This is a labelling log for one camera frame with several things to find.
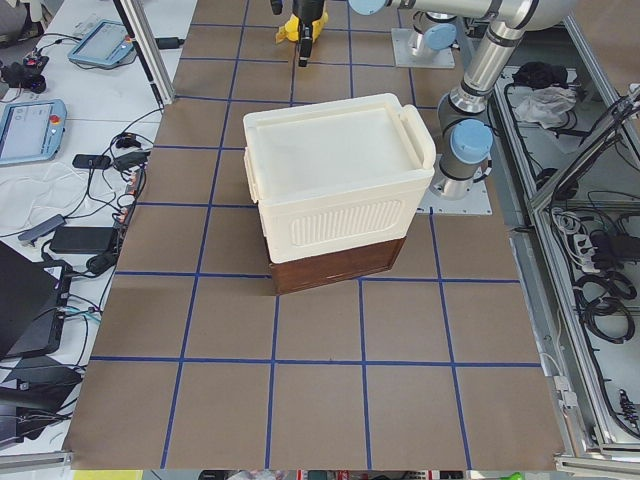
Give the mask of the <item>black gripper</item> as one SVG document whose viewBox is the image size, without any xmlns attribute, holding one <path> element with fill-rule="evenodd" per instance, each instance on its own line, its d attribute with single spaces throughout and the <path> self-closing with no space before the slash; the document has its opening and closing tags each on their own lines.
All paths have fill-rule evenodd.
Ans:
<svg viewBox="0 0 640 480">
<path fill-rule="evenodd" d="M 280 15 L 283 10 L 282 0 L 270 0 L 270 6 L 274 15 Z M 313 49 L 313 21 L 319 20 L 325 8 L 324 0 L 293 0 L 292 13 L 301 21 L 298 27 L 299 52 L 298 66 L 306 67 Z"/>
</svg>

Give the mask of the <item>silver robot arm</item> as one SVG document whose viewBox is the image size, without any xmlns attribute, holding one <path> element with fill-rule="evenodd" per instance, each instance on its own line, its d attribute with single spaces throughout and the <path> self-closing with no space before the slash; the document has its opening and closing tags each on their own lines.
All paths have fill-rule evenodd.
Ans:
<svg viewBox="0 0 640 480">
<path fill-rule="evenodd" d="M 493 134 L 475 117 L 483 113 L 493 87 L 527 31 L 539 31 L 567 17 L 574 1 L 351 1 L 360 15 L 373 15 L 385 7 L 415 9 L 487 20 L 488 28 L 465 69 L 460 85 L 438 107 L 446 143 L 430 190 L 445 200 L 460 200 L 470 191 L 474 174 L 488 157 Z"/>
<path fill-rule="evenodd" d="M 439 52 L 451 47 L 457 36 L 454 25 L 455 15 L 416 11 L 413 14 L 413 30 L 410 40 L 414 56 L 423 56 L 428 52 Z"/>
</svg>

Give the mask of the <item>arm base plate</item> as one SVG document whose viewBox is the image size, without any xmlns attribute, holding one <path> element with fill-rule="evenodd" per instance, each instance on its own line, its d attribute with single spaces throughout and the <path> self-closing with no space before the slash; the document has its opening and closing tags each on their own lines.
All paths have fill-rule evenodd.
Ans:
<svg viewBox="0 0 640 480">
<path fill-rule="evenodd" d="M 395 65 L 405 68 L 453 69 L 451 46 L 457 30 L 452 24 L 438 24 L 419 33 L 414 29 L 391 30 Z"/>
<path fill-rule="evenodd" d="M 442 155 L 436 155 L 435 174 L 416 209 L 417 214 L 449 216 L 490 216 L 493 214 L 486 182 L 479 179 L 484 170 L 478 165 L 474 176 L 463 182 L 446 177 L 439 167 Z"/>
</svg>

